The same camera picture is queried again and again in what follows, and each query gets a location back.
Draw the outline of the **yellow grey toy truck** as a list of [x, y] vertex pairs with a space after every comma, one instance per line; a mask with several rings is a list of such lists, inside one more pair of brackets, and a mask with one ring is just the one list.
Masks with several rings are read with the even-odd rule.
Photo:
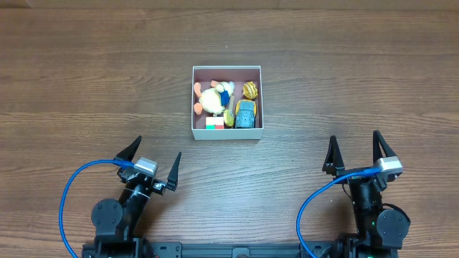
[[240, 100], [236, 106], [236, 129], [248, 129], [255, 127], [257, 105], [252, 100]]

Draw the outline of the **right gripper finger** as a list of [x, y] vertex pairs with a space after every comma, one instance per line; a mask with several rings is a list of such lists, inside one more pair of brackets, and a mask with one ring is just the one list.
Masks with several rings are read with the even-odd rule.
[[380, 158], [395, 157], [397, 155], [378, 130], [373, 131], [372, 149], [373, 163], [376, 163]]
[[344, 161], [335, 135], [329, 138], [328, 152], [323, 163], [322, 171], [332, 175], [340, 176], [345, 170]]

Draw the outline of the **golden mooncake toy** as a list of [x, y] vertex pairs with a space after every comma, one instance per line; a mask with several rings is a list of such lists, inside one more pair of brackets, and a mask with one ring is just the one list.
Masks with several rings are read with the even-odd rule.
[[248, 100], [255, 100], [258, 97], [258, 88], [253, 81], [246, 82], [242, 87], [243, 95]]

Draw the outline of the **white plush duck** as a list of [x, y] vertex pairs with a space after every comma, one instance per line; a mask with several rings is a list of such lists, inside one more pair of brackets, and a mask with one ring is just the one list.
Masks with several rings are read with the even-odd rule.
[[194, 94], [198, 98], [194, 103], [194, 112], [201, 115], [202, 111], [218, 116], [225, 111], [225, 107], [229, 104], [230, 98], [235, 91], [235, 83], [211, 81], [210, 88], [202, 91], [200, 82], [196, 82], [193, 86]]

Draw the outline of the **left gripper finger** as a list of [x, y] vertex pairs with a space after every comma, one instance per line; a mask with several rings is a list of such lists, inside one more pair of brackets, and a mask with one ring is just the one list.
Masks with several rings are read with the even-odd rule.
[[175, 191], [178, 186], [178, 177], [179, 177], [179, 164], [181, 160], [181, 152], [178, 153], [173, 166], [169, 172], [167, 178], [166, 188], [171, 191]]
[[139, 145], [141, 144], [142, 136], [138, 136], [129, 146], [124, 148], [115, 156], [117, 161], [128, 161], [131, 162], [138, 150]]

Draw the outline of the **yellow rattle drum wooden handle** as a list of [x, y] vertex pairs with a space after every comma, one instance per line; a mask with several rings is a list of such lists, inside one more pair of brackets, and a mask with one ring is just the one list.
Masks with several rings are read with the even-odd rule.
[[235, 115], [234, 115], [234, 103], [235, 103], [235, 96], [232, 95], [230, 98], [229, 98], [229, 103], [228, 103], [228, 107], [227, 109], [224, 111], [224, 115], [223, 115], [223, 118], [224, 118], [224, 124], [228, 127], [228, 128], [232, 128], [234, 123], [235, 123]]

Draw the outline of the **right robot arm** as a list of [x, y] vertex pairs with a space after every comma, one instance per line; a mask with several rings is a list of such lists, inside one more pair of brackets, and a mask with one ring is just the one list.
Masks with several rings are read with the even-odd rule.
[[322, 171], [333, 182], [349, 187], [349, 198], [356, 222], [355, 233], [341, 233], [321, 257], [397, 257], [411, 224], [408, 215], [394, 204], [382, 201], [388, 183], [403, 172], [403, 165], [382, 134], [372, 138], [373, 165], [346, 169], [338, 141], [329, 139]]

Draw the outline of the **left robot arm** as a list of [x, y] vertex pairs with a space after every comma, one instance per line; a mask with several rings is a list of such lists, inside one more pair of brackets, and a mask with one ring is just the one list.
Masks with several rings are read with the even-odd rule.
[[162, 195], [165, 190], [176, 190], [181, 154], [176, 156], [167, 181], [161, 181], [156, 177], [157, 162], [147, 158], [133, 162], [141, 139], [137, 137], [114, 158], [126, 162], [117, 172], [125, 187], [119, 199], [103, 199], [93, 207], [91, 219], [95, 238], [92, 244], [82, 247], [83, 258], [156, 256], [150, 241], [136, 236], [134, 231], [151, 194]]

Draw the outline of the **colourful puzzle cube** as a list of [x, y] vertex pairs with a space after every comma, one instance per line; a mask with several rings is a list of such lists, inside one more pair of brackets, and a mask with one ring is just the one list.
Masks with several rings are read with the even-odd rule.
[[206, 117], [205, 129], [206, 130], [223, 130], [224, 129], [224, 118], [220, 116]]

